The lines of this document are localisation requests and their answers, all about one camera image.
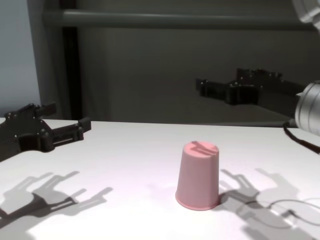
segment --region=horizontal rail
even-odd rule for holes
[[[218,29],[218,30],[288,30],[314,31],[298,17],[108,13],[88,10],[47,11],[43,14],[47,26],[150,28],[150,29]]]

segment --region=upside-down cup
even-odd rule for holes
[[[210,210],[219,199],[219,149],[208,142],[184,146],[175,199],[183,207]]]

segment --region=background wall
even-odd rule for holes
[[[27,1],[0,1],[0,116],[40,103]]]
[[[29,103],[57,103],[50,118],[70,118],[61,29],[45,28],[56,0],[0,1],[0,117]]]
[[[119,13],[296,16],[290,0],[78,0]],[[264,68],[301,84],[320,79],[320,36],[304,31],[81,28],[84,111],[100,121],[282,121],[255,106],[198,97],[195,78],[226,83],[236,68]]]

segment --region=white table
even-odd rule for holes
[[[292,132],[320,145],[320,137]],[[182,149],[190,141],[216,144],[220,169],[243,175],[220,172],[221,192],[228,193],[214,210],[188,210],[175,200]],[[84,141],[0,163],[0,179],[7,214],[37,208],[30,204],[36,195],[53,204],[80,190],[73,196],[78,204],[39,210],[43,217],[0,219],[1,240],[320,239],[320,210],[292,201],[320,206],[320,156],[278,128],[93,122]],[[267,208],[277,200],[287,201]]]

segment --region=cable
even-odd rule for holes
[[[314,153],[320,154],[320,147],[319,147],[319,146],[316,146],[316,145],[314,145],[314,144],[312,144],[312,143],[310,143],[310,142],[307,142],[307,141],[305,141],[305,140],[299,139],[299,138],[297,138],[296,136],[294,136],[294,135],[289,131],[289,129],[288,129],[289,125],[290,125],[289,122],[285,122],[285,123],[283,124],[283,130],[284,130],[285,134],[286,134],[289,138],[291,138],[291,139],[292,139],[293,141],[295,141],[296,143],[304,146],[305,148],[313,151]]]

